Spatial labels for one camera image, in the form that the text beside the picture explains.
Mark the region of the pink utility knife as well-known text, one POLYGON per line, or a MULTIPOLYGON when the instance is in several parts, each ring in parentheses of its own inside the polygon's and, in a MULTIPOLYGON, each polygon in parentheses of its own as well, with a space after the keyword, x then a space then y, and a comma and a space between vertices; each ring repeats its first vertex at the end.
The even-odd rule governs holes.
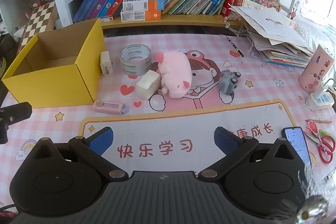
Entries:
POLYGON ((93 103, 93 109, 96 112, 114 115, 124 115, 127 113, 127 107, 123 103, 104 102, 96 100, 93 103))

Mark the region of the grey toy car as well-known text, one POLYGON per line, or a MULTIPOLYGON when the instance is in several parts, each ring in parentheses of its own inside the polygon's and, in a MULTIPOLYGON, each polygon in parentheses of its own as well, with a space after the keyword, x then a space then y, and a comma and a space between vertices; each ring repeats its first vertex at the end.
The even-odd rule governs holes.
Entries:
POLYGON ((232 72, 230 70, 221 71, 219 79, 219 89, 222 93, 226 95, 231 95, 237 88, 239 78, 241 77, 240 72, 232 72))

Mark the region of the white foam block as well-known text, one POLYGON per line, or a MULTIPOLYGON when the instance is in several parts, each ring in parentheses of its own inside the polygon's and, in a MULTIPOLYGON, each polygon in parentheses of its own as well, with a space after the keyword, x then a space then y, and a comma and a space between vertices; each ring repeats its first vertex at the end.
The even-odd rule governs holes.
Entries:
POLYGON ((159 73, 149 70, 136 84, 136 93, 143 100, 149 100, 159 89, 161 76, 159 73))

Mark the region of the white charger plug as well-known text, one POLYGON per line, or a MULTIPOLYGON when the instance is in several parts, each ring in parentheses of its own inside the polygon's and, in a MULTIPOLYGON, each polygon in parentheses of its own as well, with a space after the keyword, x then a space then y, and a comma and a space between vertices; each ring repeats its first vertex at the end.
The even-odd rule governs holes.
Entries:
POLYGON ((104 76, 109 76, 113 73, 109 51, 103 51, 100 53, 100 67, 104 76))

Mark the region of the pink plush pig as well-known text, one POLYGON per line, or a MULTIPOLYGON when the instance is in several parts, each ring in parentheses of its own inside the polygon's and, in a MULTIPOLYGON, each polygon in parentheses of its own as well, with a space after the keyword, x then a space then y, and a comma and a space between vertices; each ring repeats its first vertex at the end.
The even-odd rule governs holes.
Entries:
POLYGON ((157 73, 161 75, 161 92, 170 98, 185 96, 191 87, 192 71, 187 56, 180 51, 159 52, 157 73))

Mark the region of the clear packing tape roll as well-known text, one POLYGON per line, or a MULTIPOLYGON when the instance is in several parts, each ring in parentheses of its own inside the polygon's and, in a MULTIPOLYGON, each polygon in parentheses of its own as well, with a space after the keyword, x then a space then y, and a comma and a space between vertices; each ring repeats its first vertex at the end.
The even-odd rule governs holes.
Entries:
POLYGON ((132 44, 120 52, 123 73, 128 76, 143 76, 151 69, 151 50, 143 44, 132 44))

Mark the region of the smartphone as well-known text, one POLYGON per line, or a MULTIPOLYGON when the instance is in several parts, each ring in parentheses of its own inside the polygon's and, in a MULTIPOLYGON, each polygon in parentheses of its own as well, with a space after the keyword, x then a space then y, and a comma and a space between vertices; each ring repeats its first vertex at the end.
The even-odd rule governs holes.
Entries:
POLYGON ((282 130, 282 136, 288 140, 300 156, 305 165, 311 165, 309 150, 305 134, 301 127, 286 127, 282 130))

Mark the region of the yellow cardboard box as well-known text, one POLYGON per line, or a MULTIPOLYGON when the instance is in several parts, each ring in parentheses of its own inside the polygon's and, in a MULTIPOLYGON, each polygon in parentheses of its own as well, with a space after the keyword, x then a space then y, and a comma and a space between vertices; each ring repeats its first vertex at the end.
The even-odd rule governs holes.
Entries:
POLYGON ((45 31, 23 47, 2 81, 18 102, 33 108, 91 105, 105 50, 100 19, 45 31))

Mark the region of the pink cartoon desk mat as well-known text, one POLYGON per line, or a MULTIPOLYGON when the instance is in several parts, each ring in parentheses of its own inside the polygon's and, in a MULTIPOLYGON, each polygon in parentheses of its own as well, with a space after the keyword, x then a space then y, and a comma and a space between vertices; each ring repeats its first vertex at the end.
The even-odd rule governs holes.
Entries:
POLYGON ((272 142, 290 126, 307 127, 308 119, 335 134, 332 108, 311 111, 300 87, 301 70, 262 61, 247 38, 228 36, 244 53, 241 57, 224 35, 137 35, 107 38, 113 74, 101 77, 97 97, 123 103, 125 115, 96 112, 92 105, 34 109, 31 117, 9 127, 1 146, 1 204, 12 202, 9 185, 23 160, 42 137, 55 143, 91 136, 104 127, 114 133, 104 157, 127 172, 134 170, 201 171, 223 153, 214 145, 214 131, 222 126, 238 136, 272 142), (153 52, 177 49, 191 58, 193 87, 186 98, 174 100, 157 94, 151 101, 135 90, 138 78, 122 73, 118 56, 132 44, 153 52), (231 95, 219 89, 221 71, 240 72, 231 95))

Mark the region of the white power strip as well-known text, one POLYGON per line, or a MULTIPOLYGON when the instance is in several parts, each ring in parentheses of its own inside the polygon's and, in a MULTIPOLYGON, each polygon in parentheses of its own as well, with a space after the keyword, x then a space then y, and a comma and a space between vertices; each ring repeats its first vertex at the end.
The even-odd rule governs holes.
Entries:
POLYGON ((308 95, 305 104, 311 111, 323 110, 333 106, 334 98, 327 92, 327 88, 328 86, 322 83, 315 92, 308 95))

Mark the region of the chessboard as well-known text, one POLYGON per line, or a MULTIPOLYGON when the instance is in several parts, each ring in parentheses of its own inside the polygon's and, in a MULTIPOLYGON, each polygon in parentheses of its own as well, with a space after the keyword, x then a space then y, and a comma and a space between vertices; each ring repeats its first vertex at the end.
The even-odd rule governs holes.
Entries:
POLYGON ((25 47, 34 35, 54 30, 57 18, 58 11, 54 1, 35 8, 23 31, 18 52, 25 47))

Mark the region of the black patterned pencil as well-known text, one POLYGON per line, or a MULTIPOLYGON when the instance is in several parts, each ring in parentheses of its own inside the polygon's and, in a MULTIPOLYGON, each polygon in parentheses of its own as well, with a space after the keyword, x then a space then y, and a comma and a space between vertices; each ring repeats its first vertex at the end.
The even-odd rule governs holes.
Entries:
POLYGON ((236 44, 228 37, 226 36, 228 42, 234 47, 234 49, 239 53, 241 57, 244 57, 244 53, 236 46, 236 44))

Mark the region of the pile of papers and books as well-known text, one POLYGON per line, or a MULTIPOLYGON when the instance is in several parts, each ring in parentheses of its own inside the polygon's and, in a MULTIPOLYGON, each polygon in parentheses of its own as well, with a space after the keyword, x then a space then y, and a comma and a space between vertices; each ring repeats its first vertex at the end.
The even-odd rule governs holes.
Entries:
POLYGON ((274 8, 232 6, 245 23, 247 38, 266 63, 304 68, 313 53, 295 24, 274 8))

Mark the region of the pink cylindrical cup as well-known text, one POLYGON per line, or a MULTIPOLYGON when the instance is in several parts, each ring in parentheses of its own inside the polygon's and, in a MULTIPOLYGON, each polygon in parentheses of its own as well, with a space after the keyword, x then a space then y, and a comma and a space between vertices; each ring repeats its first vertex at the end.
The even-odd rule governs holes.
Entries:
POLYGON ((311 60, 298 78, 307 93, 315 92, 335 62, 335 54, 326 46, 319 45, 311 60))

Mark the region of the small red white box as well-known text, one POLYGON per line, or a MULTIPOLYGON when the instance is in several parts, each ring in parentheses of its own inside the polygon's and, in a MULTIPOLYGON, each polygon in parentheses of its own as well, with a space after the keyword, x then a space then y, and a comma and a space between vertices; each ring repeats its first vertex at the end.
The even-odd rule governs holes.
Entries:
POLYGON ((113 21, 113 16, 105 16, 101 18, 100 20, 101 22, 110 22, 110 21, 113 21))

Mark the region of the lower toothpaste box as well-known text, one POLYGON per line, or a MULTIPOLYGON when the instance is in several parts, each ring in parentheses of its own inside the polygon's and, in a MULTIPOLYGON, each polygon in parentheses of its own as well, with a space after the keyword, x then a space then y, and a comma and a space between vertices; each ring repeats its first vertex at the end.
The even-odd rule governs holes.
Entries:
POLYGON ((161 19, 161 11, 128 11, 121 12, 122 22, 136 22, 136 21, 157 21, 161 19))

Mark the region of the toothpaste box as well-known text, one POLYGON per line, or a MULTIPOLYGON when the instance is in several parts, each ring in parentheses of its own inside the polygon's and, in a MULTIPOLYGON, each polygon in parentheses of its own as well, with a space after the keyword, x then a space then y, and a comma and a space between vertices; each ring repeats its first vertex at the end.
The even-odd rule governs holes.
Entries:
POLYGON ((128 11, 121 12, 122 22, 136 22, 136 21, 157 21, 161 19, 161 11, 128 11))
POLYGON ((162 11, 165 9, 165 0, 123 0, 123 12, 131 11, 162 11))

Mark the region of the upper toothpaste box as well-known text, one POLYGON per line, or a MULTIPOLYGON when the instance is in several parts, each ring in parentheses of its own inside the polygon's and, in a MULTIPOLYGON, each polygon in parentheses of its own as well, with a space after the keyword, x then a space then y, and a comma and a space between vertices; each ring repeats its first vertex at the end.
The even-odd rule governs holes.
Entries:
POLYGON ((162 11, 165 9, 165 0, 123 0, 123 12, 131 11, 162 11))

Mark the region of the red handled scissors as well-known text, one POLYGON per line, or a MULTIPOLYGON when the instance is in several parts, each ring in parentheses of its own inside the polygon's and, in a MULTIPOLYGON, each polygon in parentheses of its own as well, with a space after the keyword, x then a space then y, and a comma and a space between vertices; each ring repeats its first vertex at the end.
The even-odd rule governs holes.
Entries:
POLYGON ((305 135, 318 147, 318 154, 324 164, 330 164, 334 158, 335 140, 330 135, 321 136, 318 127, 313 120, 307 121, 307 132, 305 135))

